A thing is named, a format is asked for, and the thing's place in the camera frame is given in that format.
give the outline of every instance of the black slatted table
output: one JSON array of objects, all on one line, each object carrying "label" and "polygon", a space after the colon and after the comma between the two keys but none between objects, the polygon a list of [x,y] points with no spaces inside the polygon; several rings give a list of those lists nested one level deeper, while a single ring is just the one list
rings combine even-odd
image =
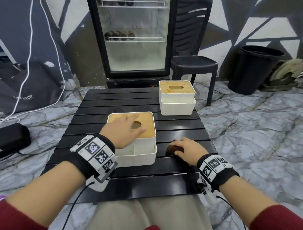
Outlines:
[{"label": "black slatted table", "polygon": [[216,150],[196,111],[190,116],[161,115],[158,91],[158,88],[89,90],[42,174],[73,157],[76,153],[69,149],[84,136],[99,133],[109,114],[150,111],[156,126],[155,163],[117,168],[102,193],[87,188],[77,203],[200,193],[196,183],[198,168],[167,154],[166,148],[173,139],[188,137],[209,153],[216,153]]}]

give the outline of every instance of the fan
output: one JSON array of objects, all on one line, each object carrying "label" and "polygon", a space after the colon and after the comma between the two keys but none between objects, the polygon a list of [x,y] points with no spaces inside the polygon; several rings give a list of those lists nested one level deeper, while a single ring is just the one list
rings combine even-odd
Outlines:
[{"label": "fan", "polygon": [[260,85],[259,90],[263,92],[291,90],[295,85],[294,81],[300,76],[302,71],[302,59],[281,60],[265,82]]}]

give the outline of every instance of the beige pants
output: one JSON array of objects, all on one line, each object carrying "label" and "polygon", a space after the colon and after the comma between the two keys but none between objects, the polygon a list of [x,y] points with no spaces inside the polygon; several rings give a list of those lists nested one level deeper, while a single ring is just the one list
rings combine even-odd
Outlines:
[{"label": "beige pants", "polygon": [[212,230],[198,196],[169,196],[101,202],[88,230]]}]

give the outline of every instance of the white plastic box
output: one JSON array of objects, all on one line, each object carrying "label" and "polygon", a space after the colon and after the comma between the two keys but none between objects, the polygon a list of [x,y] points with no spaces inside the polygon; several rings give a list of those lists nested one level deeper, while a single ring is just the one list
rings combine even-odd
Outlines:
[{"label": "white plastic box", "polygon": [[190,81],[159,81],[159,103],[163,116],[191,115],[196,91]]},{"label": "white plastic box", "polygon": [[157,145],[156,129],[154,115],[152,112],[138,113],[112,113],[108,116],[107,123],[112,122],[115,118],[126,114],[128,116],[139,114],[135,122],[140,122],[141,126],[146,127],[146,131],[141,134],[133,143],[123,149],[116,149],[117,167],[130,167],[140,165],[150,165],[155,162]]}]

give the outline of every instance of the black chair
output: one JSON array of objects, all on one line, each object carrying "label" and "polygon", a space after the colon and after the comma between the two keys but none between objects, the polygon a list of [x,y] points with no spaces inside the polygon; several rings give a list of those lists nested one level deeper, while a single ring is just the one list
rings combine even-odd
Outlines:
[{"label": "black chair", "polygon": [[212,0],[178,0],[177,20],[173,44],[171,80],[181,80],[191,74],[191,84],[197,74],[211,73],[206,106],[211,106],[218,63],[207,57],[197,56],[209,20]]}]

